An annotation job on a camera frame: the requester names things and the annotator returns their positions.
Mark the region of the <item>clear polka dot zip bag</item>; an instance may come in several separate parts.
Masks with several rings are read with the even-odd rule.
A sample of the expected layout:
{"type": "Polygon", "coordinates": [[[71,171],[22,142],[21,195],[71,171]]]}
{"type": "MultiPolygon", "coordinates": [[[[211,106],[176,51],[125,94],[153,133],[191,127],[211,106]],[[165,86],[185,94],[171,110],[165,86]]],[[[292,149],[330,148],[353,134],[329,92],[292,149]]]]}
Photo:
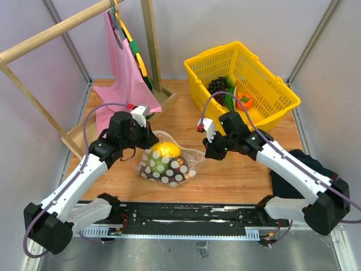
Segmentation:
{"type": "Polygon", "coordinates": [[[205,163],[205,153],[179,145],[167,132],[155,131],[159,142],[148,148],[134,170],[143,178],[178,187],[196,177],[205,163]]]}

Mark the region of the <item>dark brown toy chestnut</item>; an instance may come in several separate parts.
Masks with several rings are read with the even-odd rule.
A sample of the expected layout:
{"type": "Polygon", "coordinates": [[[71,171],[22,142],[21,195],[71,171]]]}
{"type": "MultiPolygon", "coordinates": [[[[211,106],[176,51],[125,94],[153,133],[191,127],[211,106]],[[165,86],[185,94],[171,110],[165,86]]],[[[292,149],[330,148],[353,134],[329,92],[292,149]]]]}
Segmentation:
{"type": "Polygon", "coordinates": [[[188,164],[185,158],[182,156],[173,158],[170,163],[171,169],[176,172],[186,173],[188,169],[188,164]]]}

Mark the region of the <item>green toy cabbage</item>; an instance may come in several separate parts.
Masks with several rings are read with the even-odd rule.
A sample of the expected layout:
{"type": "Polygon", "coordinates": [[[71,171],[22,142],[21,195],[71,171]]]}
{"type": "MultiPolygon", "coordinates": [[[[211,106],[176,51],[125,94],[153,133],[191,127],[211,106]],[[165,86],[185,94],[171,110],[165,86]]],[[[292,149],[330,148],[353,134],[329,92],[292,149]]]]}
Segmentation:
{"type": "Polygon", "coordinates": [[[151,158],[149,161],[149,167],[151,172],[157,172],[159,174],[165,173],[169,169],[170,159],[168,157],[163,158],[151,158]]]}

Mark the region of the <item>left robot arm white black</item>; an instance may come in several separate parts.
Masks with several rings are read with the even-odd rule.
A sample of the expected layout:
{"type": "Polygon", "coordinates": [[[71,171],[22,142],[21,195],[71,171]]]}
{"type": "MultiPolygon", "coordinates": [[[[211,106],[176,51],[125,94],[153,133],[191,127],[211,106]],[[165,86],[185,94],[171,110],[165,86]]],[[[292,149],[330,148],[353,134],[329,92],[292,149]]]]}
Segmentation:
{"type": "Polygon", "coordinates": [[[112,224],[121,218],[120,201],[107,193],[83,207],[75,205],[100,176],[122,159],[124,150],[146,150],[159,142],[146,120],[148,113],[145,105],[131,112],[115,112],[109,127],[97,140],[86,144],[85,156],[68,178],[40,204],[25,207],[23,249],[27,256],[35,258],[27,248],[29,239],[56,255],[91,224],[100,220],[112,224]]]}

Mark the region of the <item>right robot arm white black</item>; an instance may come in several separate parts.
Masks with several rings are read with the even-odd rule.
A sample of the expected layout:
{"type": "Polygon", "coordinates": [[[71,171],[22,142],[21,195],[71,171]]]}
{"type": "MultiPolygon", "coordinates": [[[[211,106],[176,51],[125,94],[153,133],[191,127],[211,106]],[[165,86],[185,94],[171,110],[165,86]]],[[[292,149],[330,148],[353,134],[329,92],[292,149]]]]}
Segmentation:
{"type": "Polygon", "coordinates": [[[341,178],[331,179],[311,169],[285,151],[262,130],[250,131],[236,112],[219,117],[225,135],[221,135],[213,120],[201,117],[197,131],[204,132],[205,157],[223,160],[227,152],[238,152],[267,166],[292,185],[303,197],[264,197],[258,204],[256,220],[263,226],[278,219],[306,223],[313,231],[328,235],[349,213],[349,185],[341,178]]]}

